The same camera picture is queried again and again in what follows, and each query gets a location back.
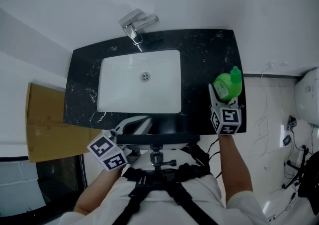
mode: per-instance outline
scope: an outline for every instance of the white sink basin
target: white sink basin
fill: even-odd
[[[179,51],[135,53],[102,60],[97,110],[108,113],[179,113]]]

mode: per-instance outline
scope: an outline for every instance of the brown cardboard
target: brown cardboard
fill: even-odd
[[[63,109],[64,92],[29,84],[25,116],[30,162],[86,153],[86,146],[101,133],[97,129],[64,124]]]

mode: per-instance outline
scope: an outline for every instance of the black marble countertop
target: black marble countertop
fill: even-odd
[[[216,134],[210,121],[208,83],[233,66],[242,70],[237,43],[232,30],[187,29],[142,34],[143,52],[179,50],[181,62],[182,110],[177,114],[147,114],[153,119],[150,134]],[[128,37],[120,37],[74,50],[68,74],[64,123],[97,129],[115,128],[135,113],[97,111],[100,66],[104,58],[139,53]],[[242,105],[242,125],[246,132],[246,99]]]

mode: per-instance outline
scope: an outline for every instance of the chrome faucet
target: chrome faucet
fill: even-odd
[[[158,18],[154,14],[142,19],[138,19],[138,16],[140,16],[142,13],[143,12],[141,10],[135,9],[119,20],[122,30],[133,41],[134,45],[138,45],[143,42],[143,38],[137,33],[137,30],[158,21]]]

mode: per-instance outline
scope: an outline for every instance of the black strap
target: black strap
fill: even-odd
[[[127,224],[132,214],[137,213],[140,209],[141,199],[137,197],[131,197],[128,205],[124,208],[123,212],[116,218],[113,225]]]
[[[113,222],[113,225],[127,224],[131,216],[139,210],[141,201],[145,199],[149,192],[154,190],[166,190],[198,224],[217,225],[217,223],[192,200],[192,196],[181,184],[181,182],[193,178],[200,178],[207,174],[210,174],[207,166],[190,166],[187,163],[181,165],[178,170],[167,169],[161,172],[129,168],[123,176],[126,177],[128,181],[135,181],[136,185],[129,194],[131,199],[128,205]]]
[[[209,154],[204,152],[198,145],[187,145],[181,150],[190,154],[197,164],[209,167]]]
[[[189,165],[185,163],[181,165],[179,169],[166,169],[161,171],[163,175],[162,182],[167,183],[171,181],[175,182],[185,182],[194,178],[201,178],[205,175],[209,175],[210,169],[207,166],[196,166]],[[127,178],[128,181],[138,182],[143,177],[147,177],[148,181],[158,181],[159,178],[155,176],[156,173],[154,171],[144,171],[141,169],[128,168],[127,171],[123,175]]]
[[[140,203],[153,190],[167,190],[169,195],[181,205],[186,212],[195,220],[199,225],[218,225],[207,213],[205,213],[193,200],[192,196],[187,192],[181,183],[172,183],[166,186],[145,186],[137,183],[136,187],[129,194],[131,197],[128,205],[124,208],[123,212],[113,222],[113,225],[127,224],[131,216],[138,212]]]
[[[205,213],[193,200],[187,201],[181,206],[199,225],[218,225],[212,217]]]
[[[181,183],[168,188],[167,192],[174,200],[181,205],[199,225],[218,225],[207,213],[205,213],[193,200]]]

